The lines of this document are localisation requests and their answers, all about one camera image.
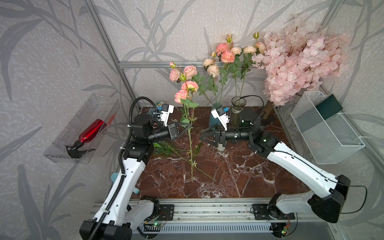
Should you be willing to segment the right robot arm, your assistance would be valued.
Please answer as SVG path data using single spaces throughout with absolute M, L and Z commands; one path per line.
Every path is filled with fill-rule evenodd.
M 211 116 L 219 123 L 202 131 L 200 139 L 216 148 L 227 142 L 245 141 L 248 148 L 275 163 L 304 183 L 309 191 L 303 194 L 275 194 L 262 213 L 273 220 L 298 213 L 313 213 L 321 220 L 335 224 L 342 214 L 351 180 L 335 176 L 315 166 L 271 133 L 264 131 L 260 119 L 247 122 L 237 129 L 228 127 L 228 108 L 211 110 Z

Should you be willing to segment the coral pink rose stem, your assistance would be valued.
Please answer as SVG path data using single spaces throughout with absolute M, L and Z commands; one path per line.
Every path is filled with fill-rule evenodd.
M 181 104 L 181 123 L 190 124 L 191 127 L 187 130 L 189 137 L 189 163 L 191 165 L 191 181 L 194 181 L 194 167 L 196 166 L 196 162 L 194 160 L 194 147 L 192 140 L 192 125 L 196 120 L 194 115 L 194 110 L 199 106 L 198 103 L 193 101 L 194 94 L 199 90 L 199 86 L 196 82 L 186 81 L 182 84 L 181 89 L 175 94 L 175 102 L 177 104 Z

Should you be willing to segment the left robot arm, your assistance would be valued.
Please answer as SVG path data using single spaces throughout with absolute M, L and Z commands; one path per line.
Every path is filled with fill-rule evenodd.
M 118 155 L 120 172 L 106 200 L 92 220 L 84 221 L 80 227 L 83 240 L 130 240 L 139 225 L 159 212 L 159 201 L 155 197 L 143 197 L 128 210 L 129 201 L 141 174 L 154 151 L 154 143 L 174 140 L 191 128 L 188 123 L 159 124 L 153 127 L 154 119 L 139 114 L 130 119 L 131 136 Z

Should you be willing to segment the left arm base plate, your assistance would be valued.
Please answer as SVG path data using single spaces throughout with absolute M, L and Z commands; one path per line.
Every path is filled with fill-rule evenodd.
M 156 221 L 172 221 L 175 213 L 175 205 L 158 205 L 155 206 L 150 220 Z

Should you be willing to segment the cream pink rose stem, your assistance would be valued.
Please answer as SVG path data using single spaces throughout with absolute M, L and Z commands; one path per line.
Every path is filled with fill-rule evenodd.
M 242 66 L 242 60 L 241 60 L 243 49 L 240 47 L 233 47 L 231 49 L 231 52 L 234 54 L 234 57 L 235 57 L 233 66 L 231 68 L 231 70 L 232 70 L 231 75 L 232 75 L 232 78 L 234 80 L 235 96 L 239 97 L 240 96 L 240 88 L 238 87 L 238 82 L 240 81 L 242 74 L 243 74 L 242 73 L 243 66 Z

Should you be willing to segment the deep pink rose stem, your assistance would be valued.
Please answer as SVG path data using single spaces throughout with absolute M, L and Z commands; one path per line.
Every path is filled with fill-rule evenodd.
M 219 61 L 224 64 L 223 67 L 220 69 L 221 88 L 219 103 L 221 103 L 221 100 L 223 98 L 224 87 L 227 85 L 228 82 L 228 66 L 235 61 L 235 54 L 232 52 L 233 46 L 233 34 L 227 34 L 226 41 L 216 47 L 216 55 L 218 56 Z

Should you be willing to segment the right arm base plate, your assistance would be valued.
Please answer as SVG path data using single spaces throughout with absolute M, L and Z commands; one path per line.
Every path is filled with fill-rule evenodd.
M 270 206 L 269 204 L 253 204 L 250 208 L 250 213 L 254 215 L 255 220 L 288 221 L 296 219 L 294 213 L 284 214 L 277 207 Z

